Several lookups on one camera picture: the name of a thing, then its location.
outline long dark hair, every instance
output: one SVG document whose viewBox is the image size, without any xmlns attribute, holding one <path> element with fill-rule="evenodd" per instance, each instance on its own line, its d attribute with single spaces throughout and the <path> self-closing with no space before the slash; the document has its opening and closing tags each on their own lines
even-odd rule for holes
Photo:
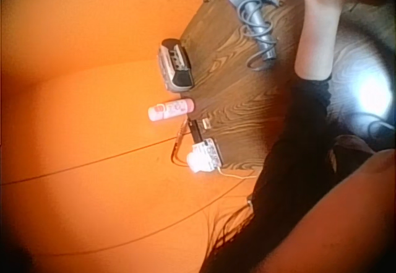
<svg viewBox="0 0 396 273">
<path fill-rule="evenodd" d="M 280 244 L 302 217 L 342 177 L 332 169 L 329 152 L 333 134 L 326 134 L 315 148 L 294 152 L 279 161 L 277 144 L 267 157 L 254 188 L 254 212 L 245 206 L 220 230 L 214 226 L 200 273 L 248 273 Z M 234 225 L 243 214 L 242 223 Z"/>
</svg>

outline coiled cord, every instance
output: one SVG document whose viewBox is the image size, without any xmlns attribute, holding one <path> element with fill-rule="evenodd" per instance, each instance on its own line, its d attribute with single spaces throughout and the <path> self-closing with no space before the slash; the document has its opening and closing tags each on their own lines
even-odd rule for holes
<svg viewBox="0 0 396 273">
<path fill-rule="evenodd" d="M 246 4 L 251 2 L 254 3 L 255 7 L 253 8 L 252 12 L 248 13 L 246 12 L 245 7 Z M 258 43 L 264 43 L 268 46 L 266 49 L 258 51 L 257 53 L 255 53 L 254 55 L 250 56 L 247 59 L 246 66 L 252 69 L 253 71 L 263 71 L 269 67 L 268 64 L 268 60 L 270 60 L 269 58 L 263 59 L 265 64 L 262 66 L 253 67 L 252 64 L 259 57 L 263 56 L 263 54 L 274 49 L 277 43 L 276 39 L 273 39 L 272 37 L 270 40 L 263 39 L 263 36 L 266 36 L 272 32 L 273 23 L 271 21 L 265 20 L 263 24 L 258 24 L 252 21 L 253 14 L 255 14 L 257 11 L 260 12 L 261 14 L 262 8 L 267 4 L 273 5 L 275 7 L 280 7 L 283 5 L 283 2 L 281 0 L 244 0 L 239 4 L 237 8 L 238 18 L 243 23 L 243 26 L 241 28 L 242 34 L 245 37 L 253 38 Z M 263 31 L 261 33 L 256 33 L 254 31 L 254 28 L 261 28 Z"/>
</svg>

